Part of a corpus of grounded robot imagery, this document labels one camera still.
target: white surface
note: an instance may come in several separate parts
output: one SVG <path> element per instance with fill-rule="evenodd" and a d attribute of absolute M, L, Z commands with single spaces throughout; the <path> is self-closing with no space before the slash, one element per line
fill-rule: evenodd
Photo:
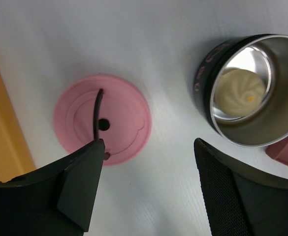
<path fill-rule="evenodd" d="M 37 167 L 66 155 L 52 127 L 61 93 L 99 72 L 145 95 L 153 131 L 132 161 L 103 168 L 90 232 L 97 236 L 209 236 L 193 153 L 201 137 L 288 178 L 263 149 L 216 134 L 190 94 L 196 66 L 233 36 L 288 34 L 288 0 L 0 0 L 0 71 Z"/>

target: hole in lid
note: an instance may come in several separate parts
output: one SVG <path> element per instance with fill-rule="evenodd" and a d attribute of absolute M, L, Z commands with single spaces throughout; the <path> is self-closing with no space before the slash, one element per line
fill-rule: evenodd
<path fill-rule="evenodd" d="M 110 122 L 107 119 L 100 119 L 99 120 L 99 130 L 106 131 L 110 128 Z"/>

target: stainless steel cup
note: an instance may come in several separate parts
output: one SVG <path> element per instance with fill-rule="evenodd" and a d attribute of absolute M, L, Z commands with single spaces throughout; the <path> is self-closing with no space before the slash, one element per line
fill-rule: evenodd
<path fill-rule="evenodd" d="M 266 93 L 255 112 L 234 118 L 215 105 L 214 94 L 221 75 L 237 68 L 257 73 Z M 194 97 L 209 124 L 237 145 L 261 147 L 288 136 L 288 36 L 261 34 L 220 44 L 197 70 Z"/>

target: cable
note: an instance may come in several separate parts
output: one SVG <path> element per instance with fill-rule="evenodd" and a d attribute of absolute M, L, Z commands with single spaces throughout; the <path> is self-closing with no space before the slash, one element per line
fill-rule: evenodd
<path fill-rule="evenodd" d="M 103 97 L 103 89 L 100 89 L 95 101 L 95 108 L 94 108 L 94 140 L 97 142 L 99 140 L 99 110 L 100 104 Z"/>

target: pink lid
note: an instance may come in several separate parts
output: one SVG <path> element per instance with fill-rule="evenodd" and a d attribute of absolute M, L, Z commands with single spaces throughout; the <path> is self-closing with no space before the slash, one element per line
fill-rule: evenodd
<path fill-rule="evenodd" d="M 94 139 L 93 112 L 99 89 L 104 95 L 99 111 L 99 137 L 111 154 L 104 166 L 135 157 L 150 136 L 152 120 L 147 102 L 131 83 L 112 75 L 93 75 L 73 84 L 54 109 L 54 131 L 72 153 Z"/>

